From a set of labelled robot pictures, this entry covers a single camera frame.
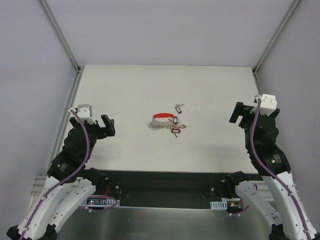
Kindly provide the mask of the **red handled key organizer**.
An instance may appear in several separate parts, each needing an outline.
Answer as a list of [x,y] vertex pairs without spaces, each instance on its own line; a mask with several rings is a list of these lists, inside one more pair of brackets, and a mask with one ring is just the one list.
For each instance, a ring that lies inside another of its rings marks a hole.
[[152,116],[152,119],[147,126],[152,130],[171,129],[174,126],[174,116],[175,115],[172,113],[156,113]]

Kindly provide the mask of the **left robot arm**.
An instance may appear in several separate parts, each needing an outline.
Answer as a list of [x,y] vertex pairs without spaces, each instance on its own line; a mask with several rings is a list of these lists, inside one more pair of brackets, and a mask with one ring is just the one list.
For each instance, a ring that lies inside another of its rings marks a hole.
[[85,170],[97,140],[116,134],[115,121],[101,116],[96,120],[75,114],[61,152],[52,160],[43,189],[25,219],[8,229],[12,240],[55,240],[68,218],[93,194],[102,194],[108,186],[106,175]]

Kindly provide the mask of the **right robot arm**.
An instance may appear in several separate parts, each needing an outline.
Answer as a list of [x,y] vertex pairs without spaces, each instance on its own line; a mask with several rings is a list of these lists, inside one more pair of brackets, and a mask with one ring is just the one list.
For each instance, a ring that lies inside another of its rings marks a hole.
[[258,175],[266,183],[276,207],[261,196],[242,171],[226,176],[215,189],[220,197],[239,197],[248,209],[254,210],[271,228],[270,240],[318,240],[320,233],[313,227],[299,199],[291,166],[285,153],[277,146],[278,108],[264,113],[261,100],[257,106],[235,104],[230,123],[239,117],[244,130],[245,148]]

